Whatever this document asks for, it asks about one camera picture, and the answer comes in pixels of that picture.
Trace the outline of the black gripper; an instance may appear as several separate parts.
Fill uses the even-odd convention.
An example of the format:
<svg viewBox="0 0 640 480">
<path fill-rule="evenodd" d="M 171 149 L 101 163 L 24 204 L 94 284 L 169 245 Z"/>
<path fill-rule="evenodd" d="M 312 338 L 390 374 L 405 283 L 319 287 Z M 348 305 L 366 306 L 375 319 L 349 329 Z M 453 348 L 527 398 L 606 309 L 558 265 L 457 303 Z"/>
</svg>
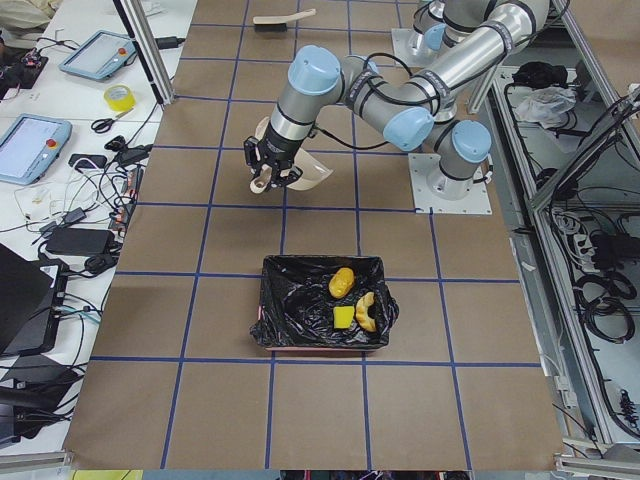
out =
<svg viewBox="0 0 640 480">
<path fill-rule="evenodd" d="M 303 171 L 294 165 L 301 140 L 288 140 L 279 134 L 266 134 L 262 140 L 249 136 L 244 141 L 244 155 L 252 172 L 250 190 L 265 192 L 271 186 L 300 188 Z"/>
</svg>

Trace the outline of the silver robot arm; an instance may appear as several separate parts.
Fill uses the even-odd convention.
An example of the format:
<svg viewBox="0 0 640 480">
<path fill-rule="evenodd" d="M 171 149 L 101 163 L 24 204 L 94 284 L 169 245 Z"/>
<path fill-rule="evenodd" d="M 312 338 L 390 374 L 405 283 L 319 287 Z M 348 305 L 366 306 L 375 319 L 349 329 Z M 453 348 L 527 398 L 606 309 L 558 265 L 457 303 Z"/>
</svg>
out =
<svg viewBox="0 0 640 480">
<path fill-rule="evenodd" d="M 250 188 L 308 189 L 324 166 L 296 159 L 316 126 L 320 111 L 343 104 L 384 140 L 411 152 L 437 137 L 443 146 L 442 169 L 454 179 L 473 176 L 487 151 L 472 146 L 445 121 L 456 114 L 455 99 L 470 82 L 514 52 L 525 48 L 544 26 L 546 1 L 447 1 L 442 9 L 442 46 L 426 68 L 394 86 L 369 57 L 338 58 L 315 46 L 302 47 L 290 64 L 287 82 L 259 137 L 244 142 L 252 173 Z"/>
</svg>

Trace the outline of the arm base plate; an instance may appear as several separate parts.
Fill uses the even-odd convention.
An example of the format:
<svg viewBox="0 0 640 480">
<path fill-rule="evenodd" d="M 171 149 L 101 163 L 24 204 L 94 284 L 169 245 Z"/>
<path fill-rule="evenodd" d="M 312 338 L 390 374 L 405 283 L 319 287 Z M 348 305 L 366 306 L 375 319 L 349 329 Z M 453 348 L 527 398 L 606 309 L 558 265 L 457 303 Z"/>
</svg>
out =
<svg viewBox="0 0 640 480">
<path fill-rule="evenodd" d="M 476 167 L 474 176 L 453 180 L 440 169 L 438 154 L 408 155 L 414 210 L 423 214 L 491 215 L 492 208 L 484 172 Z"/>
<path fill-rule="evenodd" d="M 393 55 L 396 63 L 403 62 L 408 67 L 426 67 L 431 58 L 425 36 L 413 29 L 393 28 L 391 30 Z"/>
</svg>

